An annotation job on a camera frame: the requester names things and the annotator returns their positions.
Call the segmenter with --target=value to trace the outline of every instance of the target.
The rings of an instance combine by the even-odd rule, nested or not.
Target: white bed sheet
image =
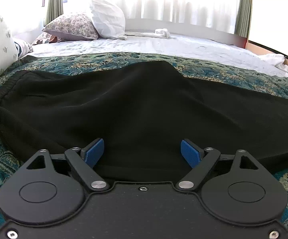
[[[104,52],[154,53],[209,60],[243,69],[252,69],[271,76],[288,74],[270,65],[254,53],[236,46],[220,44],[208,39],[172,34],[170,39],[128,36],[127,40],[98,39],[94,41],[66,41],[32,46],[35,57],[69,56]]]

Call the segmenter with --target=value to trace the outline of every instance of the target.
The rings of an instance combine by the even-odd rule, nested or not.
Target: screw
[[[10,230],[9,232],[7,232],[6,234],[10,239],[17,239],[18,238],[18,234],[15,231]]]
[[[179,187],[182,189],[191,189],[192,187],[194,187],[194,183],[190,181],[181,181],[179,182]]]
[[[94,181],[91,183],[92,188],[94,189],[103,189],[106,187],[105,181]]]
[[[140,191],[148,191],[148,187],[142,186],[142,187],[139,187],[139,190]]]
[[[279,232],[278,231],[272,231],[269,234],[269,239],[277,239],[279,237]]]

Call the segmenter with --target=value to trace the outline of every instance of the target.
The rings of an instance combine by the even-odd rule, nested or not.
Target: triangular cutout
[[[28,170],[43,169],[45,168],[44,156],[38,156],[30,165],[27,167]]]
[[[258,170],[258,167],[247,156],[242,156],[241,157],[239,168],[241,168],[241,169],[250,169],[250,170]]]

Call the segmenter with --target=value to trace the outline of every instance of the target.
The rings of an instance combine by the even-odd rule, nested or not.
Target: black fabric
[[[19,71],[0,88],[0,136],[25,161],[97,137],[104,178],[177,181],[188,138],[223,154],[246,149],[271,172],[288,167],[288,99],[183,77],[163,61],[76,76]]]

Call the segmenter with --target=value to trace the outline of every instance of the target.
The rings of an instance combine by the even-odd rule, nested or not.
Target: paisley blanket
[[[235,68],[215,62],[187,59],[174,56],[141,53],[102,53],[78,56],[35,58],[27,56],[10,66],[0,76],[0,86],[16,71],[40,70],[65,75],[121,68],[123,66],[150,60],[165,60],[171,63],[186,77],[200,78],[227,83],[245,89],[269,93],[288,98],[288,78],[268,76],[252,70]],[[13,156],[0,139],[0,187],[19,167],[21,163]],[[275,174],[288,192],[288,169]],[[288,227],[288,205],[281,221]],[[4,222],[0,213],[0,225]]]

